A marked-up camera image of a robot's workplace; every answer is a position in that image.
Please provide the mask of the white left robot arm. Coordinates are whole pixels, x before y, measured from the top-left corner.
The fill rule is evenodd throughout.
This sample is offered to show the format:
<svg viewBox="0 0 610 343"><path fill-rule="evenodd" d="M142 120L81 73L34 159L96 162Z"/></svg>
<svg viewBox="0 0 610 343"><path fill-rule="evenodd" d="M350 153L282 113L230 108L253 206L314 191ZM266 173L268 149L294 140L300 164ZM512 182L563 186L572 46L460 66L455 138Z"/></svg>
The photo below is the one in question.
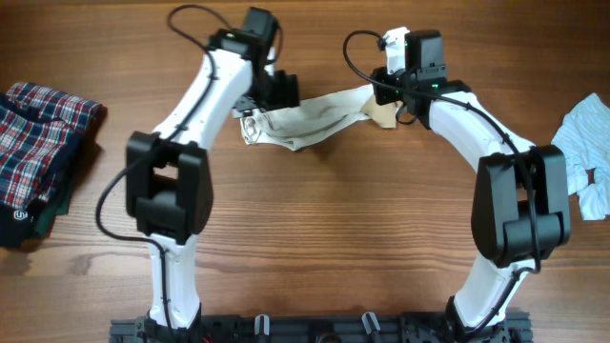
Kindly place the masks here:
<svg viewBox="0 0 610 343"><path fill-rule="evenodd" d="M153 303L148 319L169 333L201 314L194 248L211 215L208 154L231 111L250 115L299 104L297 78L276 71L283 32L268 10L249 8L239 28L225 25L203 44L201 67L169 116L136 131L126 148L126 210L151 248Z"/></svg>

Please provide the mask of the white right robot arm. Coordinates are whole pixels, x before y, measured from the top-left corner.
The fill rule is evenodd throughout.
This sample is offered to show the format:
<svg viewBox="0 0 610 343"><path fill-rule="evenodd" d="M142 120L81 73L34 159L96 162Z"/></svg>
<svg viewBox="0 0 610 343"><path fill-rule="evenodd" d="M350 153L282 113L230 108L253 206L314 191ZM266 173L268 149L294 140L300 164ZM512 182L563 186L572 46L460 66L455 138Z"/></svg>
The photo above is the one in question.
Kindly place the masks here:
<svg viewBox="0 0 610 343"><path fill-rule="evenodd" d="M472 270L449 303L463 337L505 319L522 280L571 234L566 163L553 145L538 147L502 125L474 92L447 77L437 30L404 27L377 38L387 64L369 79L379 105L400 103L426 129L447 140L477 174L471 231Z"/></svg>

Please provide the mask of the white camouflage baby garment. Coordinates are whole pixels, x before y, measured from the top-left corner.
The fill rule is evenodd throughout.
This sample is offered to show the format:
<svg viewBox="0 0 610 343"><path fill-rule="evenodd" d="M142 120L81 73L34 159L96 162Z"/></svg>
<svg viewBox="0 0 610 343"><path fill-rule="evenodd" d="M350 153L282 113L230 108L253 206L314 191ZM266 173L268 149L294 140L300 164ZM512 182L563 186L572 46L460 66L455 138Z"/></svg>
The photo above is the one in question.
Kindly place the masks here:
<svg viewBox="0 0 610 343"><path fill-rule="evenodd" d="M306 99L295 108L255 111L240 120L248 145L274 144L291 151L319 143L358 121L373 120L383 129L397 126L398 102L379 105L371 85Z"/></svg>

